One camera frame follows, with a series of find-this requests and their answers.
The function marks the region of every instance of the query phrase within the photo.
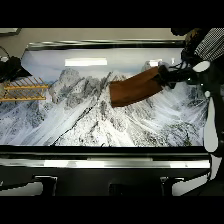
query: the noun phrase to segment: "brown towel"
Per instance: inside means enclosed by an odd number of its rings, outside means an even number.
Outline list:
[[[158,67],[150,68],[124,81],[110,83],[110,98],[112,107],[123,107],[144,100],[162,90],[155,80]]]

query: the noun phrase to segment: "brown fabric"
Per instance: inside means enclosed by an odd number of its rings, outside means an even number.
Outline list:
[[[151,80],[158,74],[158,67],[150,68],[124,81],[110,83],[112,107],[123,107],[144,100],[162,90],[162,87]]]

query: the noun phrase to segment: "black and white striped object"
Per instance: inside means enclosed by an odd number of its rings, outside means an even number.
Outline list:
[[[214,61],[224,54],[224,28],[212,28],[194,52],[203,60]]]

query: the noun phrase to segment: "snowy mountain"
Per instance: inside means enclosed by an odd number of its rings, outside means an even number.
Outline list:
[[[1,103],[0,144],[202,145],[207,101],[195,96],[196,87],[178,83],[173,90],[113,109],[108,84],[126,78],[117,71],[99,80],[63,70],[46,91],[46,101]]]

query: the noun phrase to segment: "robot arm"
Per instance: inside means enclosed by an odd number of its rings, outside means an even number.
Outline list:
[[[207,175],[188,181],[180,181],[172,186],[172,195],[181,196],[207,181],[213,180],[218,172],[224,152],[224,102],[220,95],[220,86],[223,74],[218,68],[203,61],[193,67],[197,79],[209,100],[207,120],[204,127],[204,147],[211,154],[211,171]]]

